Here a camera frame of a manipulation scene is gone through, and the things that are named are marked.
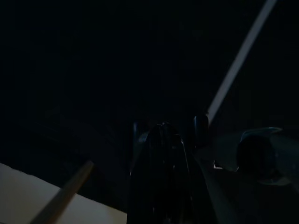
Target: black object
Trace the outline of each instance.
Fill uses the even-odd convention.
[[[186,130],[192,122],[185,124],[178,127],[191,132]],[[192,155],[194,136],[180,135],[168,123],[150,131],[132,171],[128,224],[217,223],[205,178]]]
[[[259,181],[280,177],[275,167],[275,150],[267,137],[253,135],[241,141],[237,162],[239,171]]]

